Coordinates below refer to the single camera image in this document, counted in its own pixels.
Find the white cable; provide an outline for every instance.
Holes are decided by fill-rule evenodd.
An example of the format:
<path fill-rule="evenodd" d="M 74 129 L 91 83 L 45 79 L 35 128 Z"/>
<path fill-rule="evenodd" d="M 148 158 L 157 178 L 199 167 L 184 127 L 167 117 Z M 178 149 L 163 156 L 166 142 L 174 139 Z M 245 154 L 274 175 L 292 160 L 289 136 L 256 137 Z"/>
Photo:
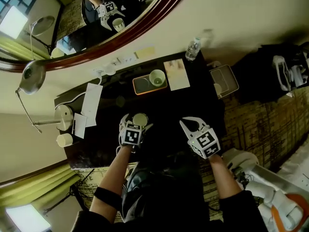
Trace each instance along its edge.
<path fill-rule="evenodd" d="M 101 85 L 102 77 L 98 77 L 98 78 L 100 79 L 100 82 L 98 83 L 98 85 Z M 75 98 L 73 98 L 71 101 L 66 101 L 66 102 L 63 102 L 63 103 L 58 104 L 58 105 L 55 107 L 55 109 L 56 109 L 57 107 L 59 107 L 60 105 L 67 104 L 67 103 L 71 103 L 71 102 L 75 101 L 78 97 L 84 95 L 85 93 L 86 93 L 86 91 L 83 92 L 83 93 L 80 93 L 78 96 L 76 96 Z"/>

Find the lamp base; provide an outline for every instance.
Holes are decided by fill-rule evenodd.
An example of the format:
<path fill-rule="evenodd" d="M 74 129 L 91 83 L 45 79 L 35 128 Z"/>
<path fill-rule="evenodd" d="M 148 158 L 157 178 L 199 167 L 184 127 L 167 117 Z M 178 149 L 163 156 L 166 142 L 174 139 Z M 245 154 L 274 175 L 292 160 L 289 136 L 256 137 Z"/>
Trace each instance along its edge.
<path fill-rule="evenodd" d="M 57 124 L 57 128 L 66 131 L 73 125 L 73 111 L 66 105 L 60 105 L 55 110 L 55 120 L 60 121 Z"/>

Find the white paper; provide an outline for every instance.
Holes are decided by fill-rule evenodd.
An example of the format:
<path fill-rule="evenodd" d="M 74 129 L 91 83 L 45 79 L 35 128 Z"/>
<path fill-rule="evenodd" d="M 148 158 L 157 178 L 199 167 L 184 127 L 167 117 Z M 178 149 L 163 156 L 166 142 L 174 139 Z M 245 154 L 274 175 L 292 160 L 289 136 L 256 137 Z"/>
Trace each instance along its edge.
<path fill-rule="evenodd" d="M 81 114 L 87 117 L 86 127 L 96 126 L 98 103 L 103 86 L 88 83 Z"/>
<path fill-rule="evenodd" d="M 87 117 L 80 114 L 74 114 L 74 123 L 74 135 L 84 138 Z"/>
<path fill-rule="evenodd" d="M 190 87 L 187 72 L 182 59 L 164 62 L 171 91 Z"/>

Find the white cup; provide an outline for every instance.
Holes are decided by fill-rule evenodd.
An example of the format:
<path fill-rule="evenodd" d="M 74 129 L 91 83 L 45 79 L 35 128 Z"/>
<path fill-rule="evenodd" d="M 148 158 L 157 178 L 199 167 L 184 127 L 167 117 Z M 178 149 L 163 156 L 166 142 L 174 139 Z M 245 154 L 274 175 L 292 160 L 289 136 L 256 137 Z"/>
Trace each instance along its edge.
<path fill-rule="evenodd" d="M 112 25 L 114 27 L 114 29 L 117 32 L 120 32 L 121 30 L 125 29 L 125 22 L 123 21 L 122 18 L 117 18 L 112 22 Z"/>
<path fill-rule="evenodd" d="M 107 75 L 116 74 L 116 68 L 111 64 L 103 66 L 103 70 L 104 70 L 105 74 L 107 74 Z"/>
<path fill-rule="evenodd" d="M 161 70 L 154 70 L 150 73 L 149 80 L 153 86 L 160 87 L 165 82 L 165 74 Z"/>
<path fill-rule="evenodd" d="M 73 144 L 73 137 L 71 134 L 66 133 L 59 135 L 56 141 L 61 148 L 64 148 Z"/>
<path fill-rule="evenodd" d="M 148 117 L 146 114 L 135 114 L 133 116 L 133 124 L 138 126 L 146 126 L 148 123 Z"/>
<path fill-rule="evenodd" d="M 60 58 L 60 57 L 63 57 L 63 56 L 64 56 L 64 52 L 56 47 L 56 48 L 53 49 L 50 58 Z"/>

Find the window light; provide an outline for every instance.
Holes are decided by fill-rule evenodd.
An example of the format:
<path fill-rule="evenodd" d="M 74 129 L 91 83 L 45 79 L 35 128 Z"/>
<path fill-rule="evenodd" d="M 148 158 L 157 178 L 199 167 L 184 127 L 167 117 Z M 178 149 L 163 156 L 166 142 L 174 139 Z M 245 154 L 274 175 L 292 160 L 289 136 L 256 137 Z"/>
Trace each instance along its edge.
<path fill-rule="evenodd" d="M 0 31 L 17 39 L 27 21 L 28 18 L 15 6 L 12 6 L 0 23 Z"/>
<path fill-rule="evenodd" d="M 50 224 L 31 204 L 5 210 L 21 232 L 45 232 L 50 229 Z"/>

